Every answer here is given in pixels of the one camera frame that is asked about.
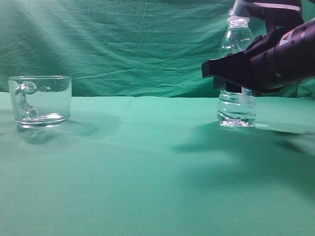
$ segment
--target clear glass cup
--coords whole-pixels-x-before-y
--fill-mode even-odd
[[[8,83],[19,127],[53,127],[69,120],[72,96],[70,77],[10,77]]]

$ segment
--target water bottle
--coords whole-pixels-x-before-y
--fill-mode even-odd
[[[252,43],[249,18],[235,16],[233,9],[229,10],[228,15],[228,29],[222,40],[220,57],[245,50]],[[221,90],[217,114],[220,125],[253,126],[256,118],[255,97],[246,88],[242,88],[242,93]]]

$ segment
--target bottle neck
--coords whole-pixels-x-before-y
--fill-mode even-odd
[[[230,21],[228,24],[228,28],[241,28],[241,27],[248,27],[247,21]]]

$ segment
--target green fabric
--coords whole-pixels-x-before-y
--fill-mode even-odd
[[[74,96],[215,97],[200,65],[217,56],[233,3],[1,0],[0,91],[9,76],[70,75]],[[315,5],[303,3],[314,16]],[[255,19],[251,29],[265,31]]]
[[[38,132],[0,101],[1,236],[315,235],[314,100],[224,129],[216,98],[74,97]]]
[[[310,78],[300,84],[297,97],[315,98],[315,78]]]

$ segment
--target table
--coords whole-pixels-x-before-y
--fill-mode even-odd
[[[0,93],[1,236],[313,236],[315,101],[74,97],[71,122],[18,130]]]

